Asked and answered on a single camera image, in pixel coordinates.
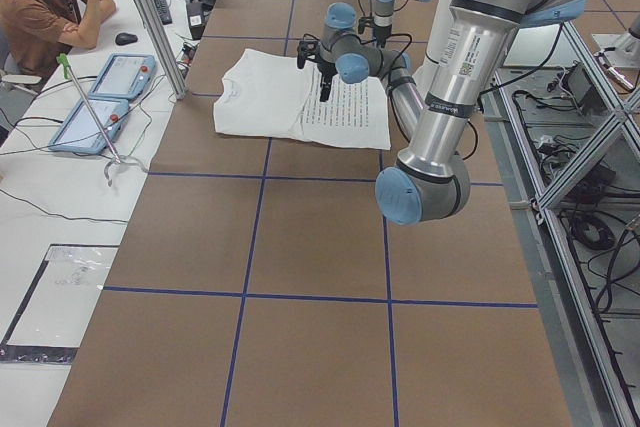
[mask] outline person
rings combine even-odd
[[[56,57],[72,47],[93,49],[100,25],[116,11],[113,0],[0,0],[0,24],[24,74],[47,79]]]

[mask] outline white table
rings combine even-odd
[[[112,52],[154,54],[151,40],[143,28],[133,0],[116,0],[118,11],[100,31],[99,43],[92,51],[74,49],[69,61],[80,76],[97,75]],[[165,26],[173,52],[178,55],[189,36],[183,0],[171,1],[173,23]],[[134,33],[139,41],[117,46],[119,32]],[[159,75],[163,69],[158,64]],[[64,80],[61,69],[48,85]],[[90,82],[84,84],[87,89]],[[27,110],[25,117],[44,116],[63,120],[79,94],[72,84],[44,93]],[[164,80],[144,101],[153,122],[134,152],[146,166],[160,143],[173,108],[171,86]],[[148,118],[135,109],[127,120],[116,146],[128,154],[141,136]],[[29,120],[20,129],[37,146],[51,140],[59,124]],[[0,153],[30,149],[32,146],[14,130]],[[109,187],[103,175],[107,159],[79,158],[72,154],[47,151],[0,156],[0,188],[50,211],[71,217],[83,216],[128,220],[144,184],[146,174],[139,168],[116,168]],[[38,267],[52,243],[119,245],[125,225],[68,221],[46,216],[33,207],[0,193],[0,338],[4,336]],[[0,427],[42,427],[46,425],[60,396],[70,367],[56,365],[0,364]]]

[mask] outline computer mouse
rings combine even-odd
[[[117,45],[127,45],[133,44],[138,41],[138,36],[135,34],[128,34],[127,32],[120,32],[116,35],[116,44]]]

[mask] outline brown shirt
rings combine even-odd
[[[71,50],[58,42],[63,27],[80,20],[77,0],[0,0],[0,24],[25,74],[50,77],[56,57]]]

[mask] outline white cloth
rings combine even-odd
[[[388,150],[380,81],[347,85],[335,76],[329,100],[320,102],[320,78],[313,63],[298,69],[295,58],[246,49],[222,78],[224,93],[213,108],[216,132]]]

